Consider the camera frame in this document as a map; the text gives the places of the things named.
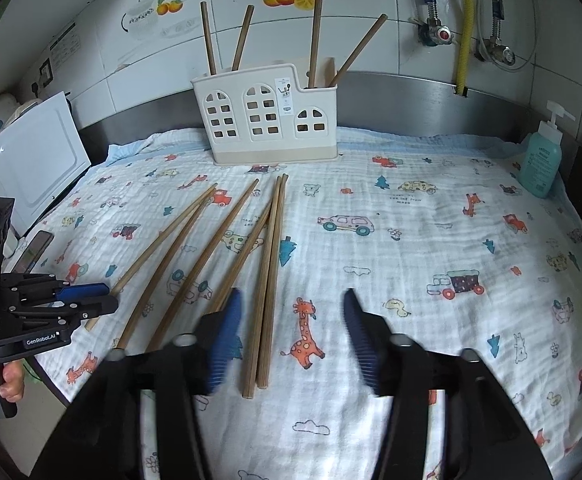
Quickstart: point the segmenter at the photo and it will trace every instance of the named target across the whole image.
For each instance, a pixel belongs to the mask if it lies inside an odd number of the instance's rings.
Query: soap dispenser
[[[546,108],[551,112],[551,120],[541,121],[537,132],[529,139],[518,177],[524,188],[539,198],[549,194],[562,159],[562,132],[556,126],[556,116],[569,117],[575,121],[575,117],[558,103],[547,101]]]

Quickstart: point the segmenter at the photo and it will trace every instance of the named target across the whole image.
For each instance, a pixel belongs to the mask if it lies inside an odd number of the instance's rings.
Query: smartphone
[[[16,272],[18,274],[26,274],[33,270],[36,263],[42,256],[42,253],[49,247],[49,244],[53,240],[53,234],[47,231],[39,231],[31,240],[31,243],[26,246],[24,252],[20,256],[20,259],[13,267],[11,272]]]

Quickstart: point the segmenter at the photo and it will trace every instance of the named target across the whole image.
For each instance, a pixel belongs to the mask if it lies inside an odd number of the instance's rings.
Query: wooden chopstick
[[[287,188],[287,174],[282,175],[280,193],[277,197],[277,212],[273,224],[273,245],[271,246],[271,264],[269,266],[269,278],[267,279],[267,295],[264,303],[262,317],[262,334],[260,336],[260,355],[258,356],[258,369],[256,382],[258,388],[265,389],[269,386],[269,370],[271,369],[271,346],[273,344],[273,318],[276,304],[277,286],[277,258],[280,251],[280,232],[285,209],[285,190]]]
[[[311,32],[311,56],[309,58],[309,88],[315,88],[315,70],[318,65],[318,43],[320,41],[320,20],[322,0],[315,0],[313,7],[313,30]]]
[[[178,225],[180,225],[180,223],[184,220],[184,218],[189,216],[193,212],[193,210],[200,204],[200,202],[202,202],[202,200],[206,200],[207,194],[209,193],[209,190],[215,188],[215,186],[217,186],[217,184],[213,184],[213,186],[211,186],[204,193],[202,193],[200,196],[198,196],[189,205],[189,207],[184,209],[184,211],[182,213],[180,213],[180,215],[173,222],[171,222],[169,224],[169,226],[164,231],[162,231],[162,233],[160,233],[160,235],[157,238],[155,238],[154,241],[152,241],[151,245],[149,245],[144,250],[144,252],[142,254],[140,254],[140,256],[138,256],[138,259],[135,262],[133,262],[133,264],[131,265],[131,267],[129,267],[127,272],[125,272],[122,275],[122,277],[119,280],[117,280],[116,285],[113,286],[113,288],[111,289],[111,292],[109,293],[111,296],[117,296],[120,293],[122,288],[131,280],[131,278],[133,278],[135,276],[135,273],[138,270],[140,270],[140,268],[144,265],[146,260],[148,260],[151,257],[151,255],[155,252],[155,250],[158,247],[160,247],[160,245],[162,245],[162,242],[166,238],[168,238],[172,232],[175,231],[176,227]],[[89,319],[86,322],[86,325],[84,326],[84,328],[86,328],[86,330],[88,330],[90,332],[91,330],[93,330],[93,328],[97,324],[98,319],[100,319],[100,318],[94,317],[93,319]]]
[[[367,43],[369,43],[369,41],[371,41],[371,38],[373,38],[375,36],[376,32],[378,30],[380,30],[380,27],[383,26],[383,24],[386,22],[387,18],[388,18],[388,16],[386,14],[381,14],[380,17],[377,20],[375,20],[375,23],[371,26],[369,31],[365,34],[365,37],[362,38],[362,40],[360,40],[360,43],[358,43],[357,47],[353,50],[353,52],[351,52],[351,55],[344,62],[344,65],[342,65],[340,70],[338,70],[338,73],[333,77],[333,79],[329,83],[330,87],[336,86],[338,84],[338,81],[340,80],[340,78],[345,74],[345,72],[353,64],[353,62],[356,60],[356,57],[359,56],[359,54],[362,52],[362,49],[367,46]]]
[[[122,335],[120,336],[120,340],[117,343],[116,348],[120,348],[122,350],[126,349],[126,346],[128,345],[129,340],[133,335],[133,330],[135,330],[135,326],[137,325],[137,322],[140,319],[140,314],[142,314],[142,310],[151,299],[151,296],[155,291],[155,288],[158,286],[158,283],[160,283],[160,280],[162,279],[162,274],[164,274],[164,271],[169,266],[171,260],[173,259],[173,256],[175,256],[175,254],[178,252],[180,245],[189,235],[189,232],[193,228],[193,225],[196,223],[199,216],[209,205],[209,202],[207,202],[207,198],[213,194],[213,191],[215,191],[215,186],[217,186],[217,183],[213,184],[213,186],[211,186],[207,190],[207,192],[202,196],[202,202],[200,202],[200,205],[197,206],[196,211],[193,213],[193,215],[191,215],[191,218],[189,218],[187,223],[178,233],[178,236],[175,238],[175,240],[173,240],[173,243],[169,247],[167,253],[164,254],[164,257],[162,258],[160,265],[158,265],[158,268],[155,269],[155,272],[153,273],[151,280],[149,280],[148,285],[146,286],[144,292],[142,293],[142,296],[140,296],[140,299],[135,305],[135,308],[131,312],[131,317],[129,317],[129,320],[126,322],[126,326],[124,327],[124,331],[122,331]]]
[[[242,249],[240,249],[240,253],[235,257],[231,267],[229,268],[228,272],[226,273],[225,278],[223,279],[222,286],[218,293],[213,295],[213,301],[209,305],[207,309],[207,314],[211,314],[212,312],[219,312],[225,306],[226,299],[229,297],[229,293],[231,292],[231,287],[235,280],[238,279],[238,274],[242,270],[244,266],[244,262],[249,257],[251,253],[251,248],[253,247],[253,243],[255,240],[258,239],[264,225],[269,220],[269,213],[271,211],[271,201],[267,204],[262,212],[260,218],[258,218],[257,223],[253,227],[253,230],[250,232],[249,236],[246,238]]]
[[[251,334],[247,346],[247,355],[242,365],[244,376],[242,380],[242,397],[252,399],[255,395],[255,374],[258,368],[258,354],[260,353],[260,335],[262,334],[262,317],[264,315],[264,300],[267,295],[267,279],[269,277],[269,266],[271,264],[271,247],[273,246],[273,231],[275,227],[275,217],[277,213],[277,200],[280,194],[280,184],[282,177],[276,179],[276,186],[271,199],[271,212],[269,213],[269,227],[267,228],[267,238],[262,248],[262,258],[260,260],[260,272],[258,273],[258,285],[255,300],[253,302],[253,314],[251,319]]]
[[[207,243],[205,250],[202,251],[202,254],[200,254],[200,257],[197,259],[197,262],[193,265],[193,268],[187,274],[186,279],[184,279],[184,282],[180,285],[180,289],[175,295],[175,298],[173,298],[173,300],[171,301],[171,304],[169,305],[167,311],[164,313],[164,316],[162,317],[158,327],[155,329],[155,332],[153,332],[153,336],[149,341],[149,346],[146,348],[146,351],[152,352],[160,347],[162,339],[164,339],[164,335],[167,332],[169,325],[171,325],[171,323],[175,319],[175,316],[178,313],[178,310],[180,309],[180,305],[182,304],[182,301],[184,300],[187,292],[191,288],[191,285],[193,285],[193,282],[197,278],[197,275],[207,264],[207,261],[209,260],[211,254],[215,250],[215,247],[222,239],[222,236],[225,234],[226,230],[231,225],[233,219],[240,212],[240,209],[242,209],[242,206],[247,201],[248,197],[251,195],[251,192],[257,186],[258,182],[259,180],[255,179],[253,183],[247,188],[247,190],[244,193],[242,193],[242,196],[240,197],[238,202],[235,204],[235,206],[233,206],[233,209],[231,209],[231,211],[226,216],[225,220],[222,222],[220,227],[218,227],[217,231],[213,235],[213,238],[211,238],[209,243]]]
[[[213,57],[213,43],[211,42],[211,27],[209,26],[209,10],[205,1],[200,2],[202,12],[202,28],[205,32],[205,44],[207,46],[207,59],[209,60],[209,75],[217,74],[215,70],[215,57]]]
[[[254,9],[255,7],[252,5],[247,6],[247,11],[244,13],[244,21],[242,22],[242,28],[240,29],[238,45],[235,47],[235,56],[233,57],[233,66],[231,67],[232,72],[235,72],[240,68],[240,60],[242,59],[242,52],[244,51],[244,43],[247,41],[247,33],[249,32],[249,25],[251,24],[251,18],[253,16]]]

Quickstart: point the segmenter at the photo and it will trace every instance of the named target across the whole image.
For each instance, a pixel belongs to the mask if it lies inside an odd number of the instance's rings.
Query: human hand
[[[2,370],[4,384],[0,386],[0,397],[8,402],[18,402],[24,395],[24,368],[20,361],[4,365]]]

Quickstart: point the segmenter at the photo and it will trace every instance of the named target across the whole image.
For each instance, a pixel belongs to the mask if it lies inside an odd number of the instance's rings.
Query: yellow gas pipe
[[[456,95],[466,96],[466,73],[469,70],[469,55],[471,54],[471,34],[474,30],[475,6],[474,0],[463,0],[465,21],[462,25],[462,40],[458,51],[456,70]]]

